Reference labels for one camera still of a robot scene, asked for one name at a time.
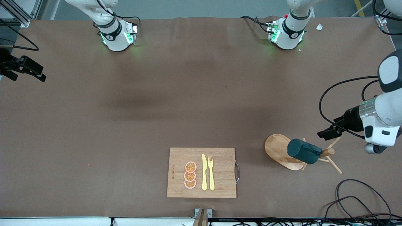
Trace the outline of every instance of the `table surface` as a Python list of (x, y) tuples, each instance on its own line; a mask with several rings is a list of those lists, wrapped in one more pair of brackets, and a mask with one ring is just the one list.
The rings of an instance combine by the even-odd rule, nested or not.
[[(402, 214), (401, 141), (380, 155), (344, 134), (332, 159), (290, 171), (270, 159), (275, 133), (330, 141), (321, 94), (348, 78), (376, 75), (393, 52), (371, 18), (312, 18), (304, 40), (285, 51), (239, 18), (144, 20), (137, 45), (111, 52), (90, 21), (32, 21), (22, 33), (40, 51), (14, 50), (44, 66), (1, 80), (0, 216), (319, 217), (343, 179), (367, 182)], [(322, 31), (315, 30), (318, 23)], [(18, 38), (17, 44), (26, 44)], [(368, 81), (336, 87), (323, 102), (331, 119), (360, 104)], [(379, 94), (373, 85), (366, 96)], [(236, 149), (236, 199), (167, 198), (171, 147)], [(373, 212), (384, 204), (350, 182)], [(345, 202), (352, 214), (366, 212)], [(334, 207), (330, 217), (345, 217)]]

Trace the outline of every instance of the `citrus slice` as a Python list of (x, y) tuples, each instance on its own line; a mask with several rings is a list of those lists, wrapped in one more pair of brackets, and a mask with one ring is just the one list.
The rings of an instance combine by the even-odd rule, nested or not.
[(195, 188), (196, 185), (196, 181), (192, 181), (192, 182), (188, 182), (188, 181), (184, 181), (184, 186), (188, 189), (193, 189)]
[(197, 164), (195, 162), (186, 163), (185, 169), (188, 173), (193, 173), (197, 169)]
[(187, 182), (193, 182), (195, 180), (195, 173), (189, 173), (189, 172), (185, 172), (184, 173), (184, 180), (186, 180)]

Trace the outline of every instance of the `metal bracket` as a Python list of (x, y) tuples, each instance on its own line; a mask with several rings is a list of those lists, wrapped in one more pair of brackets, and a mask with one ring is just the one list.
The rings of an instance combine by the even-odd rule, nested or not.
[[(194, 209), (194, 217), (197, 217), (198, 212), (201, 208)], [(207, 211), (208, 218), (212, 218), (212, 209), (205, 209)]]

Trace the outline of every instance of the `metal handle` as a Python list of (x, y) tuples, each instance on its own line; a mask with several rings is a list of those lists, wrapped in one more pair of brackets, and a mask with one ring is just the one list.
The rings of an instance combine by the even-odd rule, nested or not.
[(234, 161), (235, 167), (237, 166), (237, 179), (236, 179), (236, 184), (239, 182), (240, 180), (240, 167), (239, 164), (237, 164), (237, 161)]

